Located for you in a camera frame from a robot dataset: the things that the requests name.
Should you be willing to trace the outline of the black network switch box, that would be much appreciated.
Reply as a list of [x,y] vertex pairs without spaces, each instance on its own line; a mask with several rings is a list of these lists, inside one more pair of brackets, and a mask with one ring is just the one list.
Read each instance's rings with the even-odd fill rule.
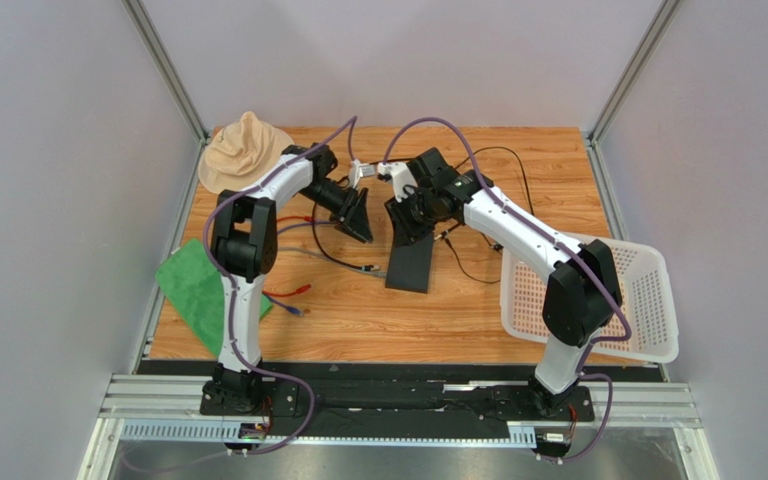
[[413,244],[394,240],[386,269],[385,287],[393,290],[427,294],[433,259],[434,235]]

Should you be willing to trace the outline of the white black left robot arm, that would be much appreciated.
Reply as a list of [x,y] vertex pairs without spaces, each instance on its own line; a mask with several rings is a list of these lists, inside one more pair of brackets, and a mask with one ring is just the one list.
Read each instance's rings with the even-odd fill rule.
[[325,144],[290,145],[252,183],[220,193],[205,230],[208,258],[222,276],[226,320],[218,363],[203,389],[207,399],[242,412],[262,402],[262,292],[278,254],[277,215],[290,199],[303,195],[328,210],[339,231],[363,243],[372,241],[368,191],[331,179],[337,165]]

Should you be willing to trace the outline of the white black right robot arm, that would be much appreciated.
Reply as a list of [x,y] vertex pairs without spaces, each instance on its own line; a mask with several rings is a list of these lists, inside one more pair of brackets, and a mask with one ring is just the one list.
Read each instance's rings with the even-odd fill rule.
[[550,338],[530,388],[549,407],[566,399],[589,344],[622,305],[610,247],[552,229],[478,169],[460,173],[435,148],[408,161],[381,162],[375,170],[393,188],[385,208],[396,245],[425,240],[439,223],[455,220],[496,240],[545,284],[542,319]]

